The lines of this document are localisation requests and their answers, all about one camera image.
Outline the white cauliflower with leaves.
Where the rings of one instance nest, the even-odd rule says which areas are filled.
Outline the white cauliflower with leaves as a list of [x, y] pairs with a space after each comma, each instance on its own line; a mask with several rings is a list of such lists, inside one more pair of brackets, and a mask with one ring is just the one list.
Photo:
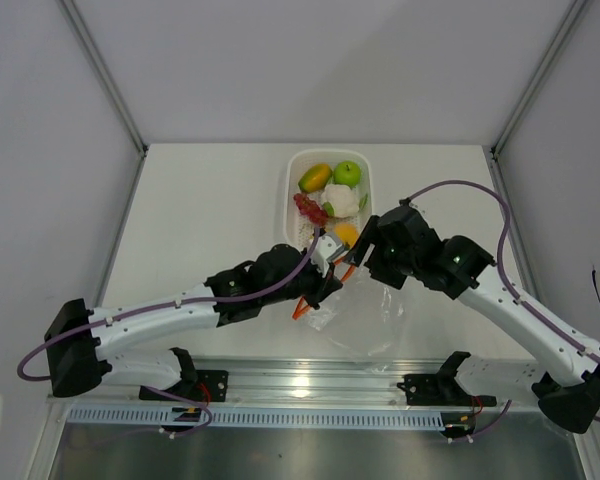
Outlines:
[[320, 195], [322, 208], [331, 218], [357, 215], [366, 206], [369, 196], [359, 196], [355, 189], [345, 185], [328, 184]]

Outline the clear orange zip bag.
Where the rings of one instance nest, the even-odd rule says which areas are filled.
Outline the clear orange zip bag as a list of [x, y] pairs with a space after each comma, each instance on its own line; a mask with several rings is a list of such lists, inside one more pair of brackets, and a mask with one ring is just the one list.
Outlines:
[[407, 314], [404, 294], [341, 259], [335, 261], [335, 278], [343, 284], [341, 290], [317, 309], [300, 299], [292, 319], [315, 330], [338, 355], [383, 369], [398, 358]]

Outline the red grape bunch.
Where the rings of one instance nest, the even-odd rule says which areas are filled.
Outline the red grape bunch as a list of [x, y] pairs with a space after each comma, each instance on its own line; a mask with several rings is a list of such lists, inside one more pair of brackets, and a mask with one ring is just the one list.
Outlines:
[[320, 204], [311, 199], [306, 193], [296, 193], [293, 200], [301, 216], [305, 217], [314, 226], [325, 227], [329, 216]]

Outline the yellow green mango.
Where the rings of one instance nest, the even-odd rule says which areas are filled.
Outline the yellow green mango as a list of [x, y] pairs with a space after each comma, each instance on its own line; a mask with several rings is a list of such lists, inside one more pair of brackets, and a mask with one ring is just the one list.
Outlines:
[[311, 194], [322, 190], [331, 180], [332, 169], [328, 164], [320, 163], [310, 167], [298, 181], [301, 192]]

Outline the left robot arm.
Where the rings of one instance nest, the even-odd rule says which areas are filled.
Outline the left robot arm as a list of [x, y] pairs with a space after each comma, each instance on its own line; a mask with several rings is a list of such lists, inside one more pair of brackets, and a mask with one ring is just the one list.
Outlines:
[[335, 262], [345, 250], [344, 243], [325, 234], [302, 251], [278, 244], [254, 261], [155, 303], [89, 309], [81, 299], [68, 301], [44, 336], [52, 392], [71, 398], [100, 385], [124, 385], [139, 387], [143, 399], [161, 391], [187, 399], [199, 382], [188, 351], [173, 347], [152, 354], [137, 345], [251, 320], [286, 301], [302, 299], [316, 307], [341, 289]]

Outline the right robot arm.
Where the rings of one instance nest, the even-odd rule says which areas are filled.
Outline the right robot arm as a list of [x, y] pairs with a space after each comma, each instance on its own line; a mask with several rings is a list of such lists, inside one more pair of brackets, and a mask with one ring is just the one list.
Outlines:
[[600, 342], [525, 292], [494, 257], [461, 235], [441, 239], [406, 202], [367, 222], [345, 261], [395, 289], [414, 278], [493, 322], [533, 357], [529, 364], [451, 354], [435, 373], [439, 404], [491, 396], [537, 405], [554, 424], [585, 433], [600, 410]]

